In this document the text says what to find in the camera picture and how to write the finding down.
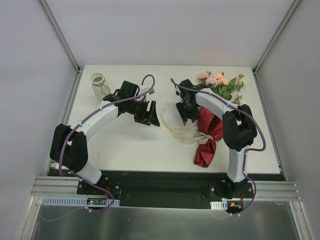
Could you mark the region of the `dark red wrapping paper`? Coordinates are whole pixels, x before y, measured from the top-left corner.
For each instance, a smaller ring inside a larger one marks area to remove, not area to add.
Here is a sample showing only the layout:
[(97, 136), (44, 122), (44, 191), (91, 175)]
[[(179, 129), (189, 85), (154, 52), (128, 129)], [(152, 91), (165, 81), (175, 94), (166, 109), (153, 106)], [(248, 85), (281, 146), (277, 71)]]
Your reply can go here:
[(216, 154), (217, 142), (223, 138), (223, 122), (214, 113), (201, 107), (197, 129), (202, 139), (198, 140), (199, 145), (193, 163), (208, 168)]

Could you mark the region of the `cream printed ribbon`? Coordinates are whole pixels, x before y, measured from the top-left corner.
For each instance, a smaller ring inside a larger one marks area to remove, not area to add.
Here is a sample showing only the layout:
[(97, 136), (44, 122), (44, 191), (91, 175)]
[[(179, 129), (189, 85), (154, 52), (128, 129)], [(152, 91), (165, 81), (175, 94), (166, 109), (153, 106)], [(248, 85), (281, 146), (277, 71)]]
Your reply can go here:
[(166, 103), (160, 112), (160, 119), (165, 129), (178, 142), (185, 145), (191, 145), (194, 143), (206, 144), (209, 140), (213, 140), (212, 136), (204, 132), (200, 132), (196, 126), (192, 126), (192, 127), (171, 126), (166, 120), (167, 114), (172, 112), (170, 109), (171, 109), (171, 105)]

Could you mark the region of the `pink flower bouquet green leaves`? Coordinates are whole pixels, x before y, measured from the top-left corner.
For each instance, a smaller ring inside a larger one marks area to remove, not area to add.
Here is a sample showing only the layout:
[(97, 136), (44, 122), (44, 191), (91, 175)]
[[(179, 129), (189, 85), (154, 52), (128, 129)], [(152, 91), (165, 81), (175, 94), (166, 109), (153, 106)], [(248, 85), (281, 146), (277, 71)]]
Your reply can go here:
[(205, 84), (226, 101), (238, 106), (246, 103), (243, 96), (238, 94), (238, 92), (246, 87), (245, 75), (242, 73), (237, 77), (227, 79), (224, 71), (215, 74), (211, 71), (206, 71), (200, 73), (196, 79), (199, 83)]

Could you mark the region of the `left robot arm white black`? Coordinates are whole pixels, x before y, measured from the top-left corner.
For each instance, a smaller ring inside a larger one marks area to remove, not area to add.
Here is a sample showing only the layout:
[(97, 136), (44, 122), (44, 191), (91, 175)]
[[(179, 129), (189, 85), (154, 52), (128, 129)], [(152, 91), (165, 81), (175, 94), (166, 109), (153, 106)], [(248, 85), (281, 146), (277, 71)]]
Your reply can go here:
[(150, 88), (124, 81), (114, 93), (106, 95), (98, 107), (72, 125), (59, 124), (53, 135), (49, 157), (88, 181), (88, 188), (99, 195), (105, 191), (105, 177), (89, 162), (88, 142), (102, 127), (120, 115), (133, 115), (136, 123), (160, 126), (156, 101), (148, 100)]

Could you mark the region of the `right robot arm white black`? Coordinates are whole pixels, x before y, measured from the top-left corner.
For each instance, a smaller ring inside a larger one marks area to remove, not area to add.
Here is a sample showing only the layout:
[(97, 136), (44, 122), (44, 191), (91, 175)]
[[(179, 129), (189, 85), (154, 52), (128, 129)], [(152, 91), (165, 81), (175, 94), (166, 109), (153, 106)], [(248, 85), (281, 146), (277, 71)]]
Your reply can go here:
[(223, 141), (229, 148), (229, 163), (225, 180), (218, 184), (215, 193), (226, 199), (237, 197), (248, 182), (245, 174), (246, 153), (258, 134), (250, 107), (228, 103), (202, 83), (194, 85), (189, 79), (180, 84), (173, 79), (171, 82), (180, 96), (176, 108), (184, 125), (188, 120), (194, 122), (200, 118), (200, 107), (222, 121)]

